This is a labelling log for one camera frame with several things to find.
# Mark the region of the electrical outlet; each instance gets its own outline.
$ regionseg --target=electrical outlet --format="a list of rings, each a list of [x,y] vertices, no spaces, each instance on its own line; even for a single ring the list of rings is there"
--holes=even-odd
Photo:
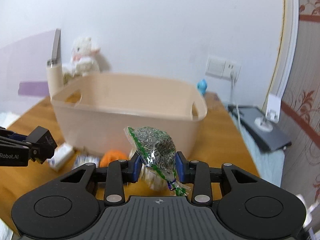
[[[239,72],[240,72],[241,66],[240,64],[226,60],[226,64],[223,69],[222,77],[231,79],[231,74],[235,76],[235,80],[238,79]]]

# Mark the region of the basket handle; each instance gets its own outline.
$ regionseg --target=basket handle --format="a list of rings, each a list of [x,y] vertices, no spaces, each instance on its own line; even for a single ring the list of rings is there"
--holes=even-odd
[[[202,96],[196,96],[191,107],[193,121],[202,120],[207,115],[207,104]]]
[[[52,97],[52,101],[67,104],[78,104],[82,100],[81,78],[77,78],[68,82],[65,87]]]

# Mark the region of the white stuffed animal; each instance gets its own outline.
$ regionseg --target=white stuffed animal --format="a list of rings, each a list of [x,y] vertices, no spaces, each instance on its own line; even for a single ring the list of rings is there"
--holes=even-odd
[[[94,58],[100,48],[93,46],[91,38],[78,38],[73,43],[72,64],[75,66],[76,75],[86,75],[93,71],[100,71],[99,65]]]

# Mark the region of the orange object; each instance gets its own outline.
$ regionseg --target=orange object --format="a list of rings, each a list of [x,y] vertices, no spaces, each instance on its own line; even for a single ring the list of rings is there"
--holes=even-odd
[[[128,157],[122,151],[119,150],[109,150],[107,151],[102,159],[100,160],[99,167],[107,167],[109,163],[116,161],[116,160],[127,160]]]

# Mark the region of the plush toy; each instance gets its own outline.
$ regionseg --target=plush toy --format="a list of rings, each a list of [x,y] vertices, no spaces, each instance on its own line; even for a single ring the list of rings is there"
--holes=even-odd
[[[207,82],[205,81],[205,79],[200,80],[197,84],[197,89],[203,96],[205,94],[207,87],[208,87],[208,85],[207,85]]]
[[[94,56],[100,48],[92,45],[91,38],[78,38],[73,43],[71,62],[75,66],[75,75],[86,75],[93,71],[100,71]]]

